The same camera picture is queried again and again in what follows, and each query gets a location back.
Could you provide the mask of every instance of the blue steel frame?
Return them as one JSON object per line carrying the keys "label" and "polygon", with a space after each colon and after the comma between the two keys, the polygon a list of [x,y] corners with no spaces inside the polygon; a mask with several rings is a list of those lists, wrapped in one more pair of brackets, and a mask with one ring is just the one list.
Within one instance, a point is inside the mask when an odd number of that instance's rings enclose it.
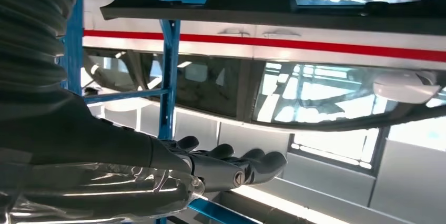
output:
{"label": "blue steel frame", "polygon": [[[164,33],[163,82],[160,90],[130,91],[126,93],[106,94],[84,97],[86,103],[96,103],[117,99],[160,95],[159,136],[161,140],[173,139],[174,109],[176,97],[178,46],[180,21],[160,20]],[[59,64],[68,72],[68,80],[63,87],[81,95],[80,69],[83,66],[83,0],[77,0],[72,16],[68,21],[68,30],[63,42],[65,56],[59,59]],[[189,208],[223,224],[254,224],[257,223],[245,216],[204,199],[196,199]],[[166,224],[167,219],[161,218],[156,224]]]}

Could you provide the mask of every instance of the black trim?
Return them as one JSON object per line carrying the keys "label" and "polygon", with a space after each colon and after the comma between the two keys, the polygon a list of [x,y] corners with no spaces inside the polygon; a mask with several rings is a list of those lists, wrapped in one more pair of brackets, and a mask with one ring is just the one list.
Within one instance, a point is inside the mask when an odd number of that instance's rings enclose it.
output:
{"label": "black trim", "polygon": [[246,123],[252,122],[252,117],[254,115],[254,108],[257,102],[257,94],[259,92],[260,84],[262,82],[262,75],[265,71],[266,61],[252,61],[251,74],[249,78],[249,83],[247,86],[246,101],[245,101],[245,111],[243,121]]}
{"label": "black trim", "polygon": [[251,71],[254,66],[253,60],[242,60],[238,76],[237,88],[237,116],[236,120],[243,120],[245,117],[246,98],[249,93],[249,83],[251,80]]}
{"label": "black trim", "polygon": [[381,167],[382,155],[386,148],[387,137],[389,136],[391,127],[380,128],[378,133],[378,138],[375,143],[375,148],[373,149],[372,160],[370,164],[372,165],[373,176],[378,177],[378,172]]}
{"label": "black trim", "polygon": [[[305,14],[293,12],[293,6],[290,6],[289,9],[279,6],[278,9],[271,9],[266,12],[265,9],[256,5],[251,8],[254,11],[250,11],[244,9],[246,7],[240,7],[243,4],[228,7],[211,1],[207,1],[204,6],[197,6],[182,4],[181,2],[172,3],[159,0],[114,0],[109,5],[101,7],[100,9],[105,20],[121,17],[181,19],[188,21],[262,24],[369,32],[446,35],[446,29],[444,29],[446,26],[446,18],[444,18],[444,13],[441,13],[439,10],[443,9],[442,4],[444,3],[442,1],[434,3],[432,4],[434,8],[431,11],[436,16],[430,16],[429,14],[431,13],[427,10],[423,12],[427,16],[416,15],[416,9],[414,9],[417,7],[416,3],[405,5],[387,4],[384,8],[376,8],[377,4],[371,3],[365,6],[358,6],[357,8],[352,7],[349,14],[345,10],[339,13],[336,12],[336,9],[324,8],[323,6],[319,9],[307,9],[305,11],[306,13],[304,12]],[[414,10],[416,14],[411,15],[412,12],[410,10]]]}

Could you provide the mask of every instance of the side window glass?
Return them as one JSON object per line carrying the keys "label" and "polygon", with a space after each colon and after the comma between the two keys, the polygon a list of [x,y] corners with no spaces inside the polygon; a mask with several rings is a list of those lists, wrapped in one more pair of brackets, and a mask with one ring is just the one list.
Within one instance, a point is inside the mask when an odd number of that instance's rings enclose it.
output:
{"label": "side window glass", "polygon": [[88,59],[93,63],[91,69],[85,69],[104,87],[119,91],[136,90],[126,63],[120,58],[126,52],[114,49],[85,49]]}
{"label": "side window glass", "polygon": [[[162,54],[144,53],[149,60],[148,89],[162,82]],[[189,109],[235,117],[241,59],[180,54],[176,103]]]}
{"label": "side window glass", "polygon": [[189,64],[185,67],[185,77],[187,80],[205,82],[208,78],[208,67],[204,64]]}

